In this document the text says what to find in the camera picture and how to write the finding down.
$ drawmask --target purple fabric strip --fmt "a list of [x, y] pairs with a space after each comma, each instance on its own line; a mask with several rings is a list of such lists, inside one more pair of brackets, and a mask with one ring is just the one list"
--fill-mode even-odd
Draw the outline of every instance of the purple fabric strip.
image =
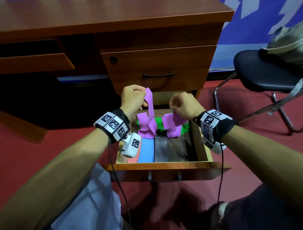
[[179, 137], [181, 135], [182, 125], [188, 120], [183, 119], [176, 113], [164, 114], [162, 117], [163, 127], [167, 129], [167, 138]]
[[148, 116], [146, 112], [137, 114], [140, 126], [138, 134], [143, 138], [153, 139], [156, 135], [157, 123], [155, 121], [152, 92], [149, 88], [146, 89], [146, 95], [144, 99], [147, 101], [148, 104]]

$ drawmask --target metal drawer handle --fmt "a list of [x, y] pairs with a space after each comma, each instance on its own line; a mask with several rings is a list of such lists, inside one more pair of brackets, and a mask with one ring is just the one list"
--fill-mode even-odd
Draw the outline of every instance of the metal drawer handle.
[[170, 74], [166, 74], [166, 75], [154, 75], [154, 76], [152, 76], [152, 75], [147, 75], [147, 73], [144, 73], [144, 74], [142, 75], [142, 77], [143, 77], [143, 78], [171, 77], [171, 76], [174, 76], [174, 75], [175, 75], [174, 72], [171, 72]]
[[151, 182], [176, 182], [176, 181], [181, 181], [182, 180], [181, 172], [178, 172], [177, 178], [178, 179], [175, 180], [175, 181], [153, 181], [152, 180], [152, 172], [151, 171], [148, 172], [148, 180], [151, 181]]

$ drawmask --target black cable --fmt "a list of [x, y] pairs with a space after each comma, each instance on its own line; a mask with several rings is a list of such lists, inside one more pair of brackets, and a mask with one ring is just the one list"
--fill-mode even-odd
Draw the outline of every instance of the black cable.
[[222, 166], [221, 166], [221, 180], [220, 180], [219, 191], [218, 191], [218, 204], [220, 201], [220, 192], [221, 192], [221, 186], [222, 186], [222, 180], [223, 180], [223, 161], [224, 161], [222, 143], [220, 143], [220, 147], [221, 147], [221, 154], [222, 154]]
[[116, 172], [115, 172], [115, 170], [114, 170], [112, 158], [111, 158], [110, 151], [109, 151], [109, 147], [110, 147], [110, 146], [112, 147], [112, 145], [111, 145], [111, 143], [110, 143], [110, 139], [108, 138], [107, 148], [108, 148], [109, 160], [110, 160], [111, 165], [112, 165], [112, 169], [113, 169], [113, 172], [114, 172], [114, 175], [115, 175], [116, 182], [118, 183], [119, 188], [121, 189], [121, 192], [122, 192], [122, 194], [123, 194], [123, 196], [124, 196], [125, 203], [126, 203], [126, 207], [127, 207], [127, 211], [128, 211], [129, 224], [130, 224], [130, 226], [131, 226], [131, 225], [132, 225], [132, 223], [131, 223], [131, 213], [129, 212], [129, 207], [128, 207], [128, 202], [127, 202], [127, 199], [126, 199], [126, 195], [125, 195], [125, 193], [124, 193], [124, 191], [123, 191], [123, 189], [122, 189], [122, 187], [121, 187], [121, 185], [120, 185], [120, 182], [119, 182], [119, 180], [118, 180], [117, 174], [116, 174]]

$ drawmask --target black chair seat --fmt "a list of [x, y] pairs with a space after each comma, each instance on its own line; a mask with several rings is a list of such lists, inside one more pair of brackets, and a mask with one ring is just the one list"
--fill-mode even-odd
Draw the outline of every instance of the black chair seat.
[[259, 50], [237, 53], [234, 67], [243, 86], [255, 92], [289, 93], [303, 78], [303, 69], [287, 64], [275, 55], [263, 55]]

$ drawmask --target gray bag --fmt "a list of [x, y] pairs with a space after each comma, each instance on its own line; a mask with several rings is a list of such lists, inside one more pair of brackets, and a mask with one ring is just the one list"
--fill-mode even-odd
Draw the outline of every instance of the gray bag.
[[277, 29], [268, 45], [262, 49], [267, 54], [275, 54], [285, 62], [303, 68], [303, 21], [290, 28]]

